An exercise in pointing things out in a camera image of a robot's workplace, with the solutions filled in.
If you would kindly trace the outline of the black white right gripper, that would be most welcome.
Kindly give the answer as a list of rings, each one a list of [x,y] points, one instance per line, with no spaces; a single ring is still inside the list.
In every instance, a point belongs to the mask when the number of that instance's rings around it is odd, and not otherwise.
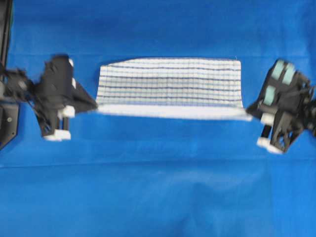
[[[260,120],[264,125],[261,136],[257,140],[257,146],[270,153],[284,154],[306,129],[305,112],[276,108],[262,110],[259,109],[262,102],[263,99],[257,99],[245,110],[247,114]]]

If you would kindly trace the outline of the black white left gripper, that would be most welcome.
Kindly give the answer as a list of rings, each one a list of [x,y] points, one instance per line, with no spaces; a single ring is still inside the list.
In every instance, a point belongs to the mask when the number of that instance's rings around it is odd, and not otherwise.
[[[70,102],[62,109],[46,107],[39,99],[36,83],[36,117],[41,135],[48,141],[70,140],[69,119],[77,114],[94,111],[98,108],[96,101],[86,92],[80,83],[72,81]]]

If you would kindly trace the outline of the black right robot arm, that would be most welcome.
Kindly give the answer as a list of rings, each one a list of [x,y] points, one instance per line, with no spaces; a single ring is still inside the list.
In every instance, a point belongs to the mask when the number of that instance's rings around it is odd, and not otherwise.
[[[311,81],[298,72],[289,85],[267,76],[260,94],[246,112],[264,125],[257,146],[284,154],[304,132],[316,132],[316,100]]]

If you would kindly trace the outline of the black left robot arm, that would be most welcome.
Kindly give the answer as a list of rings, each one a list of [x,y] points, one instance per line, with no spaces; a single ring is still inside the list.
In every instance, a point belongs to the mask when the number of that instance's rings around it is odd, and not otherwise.
[[[98,108],[95,99],[75,80],[74,63],[67,55],[55,55],[46,62],[37,83],[20,69],[1,67],[0,74],[7,78],[5,96],[31,106],[45,140],[70,140],[69,119]]]

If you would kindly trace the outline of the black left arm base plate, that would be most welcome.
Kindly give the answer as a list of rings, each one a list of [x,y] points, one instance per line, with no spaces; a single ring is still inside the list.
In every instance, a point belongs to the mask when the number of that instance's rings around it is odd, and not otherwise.
[[[19,105],[5,96],[8,80],[6,68],[13,17],[13,1],[0,2],[0,148],[3,149],[17,135]]]

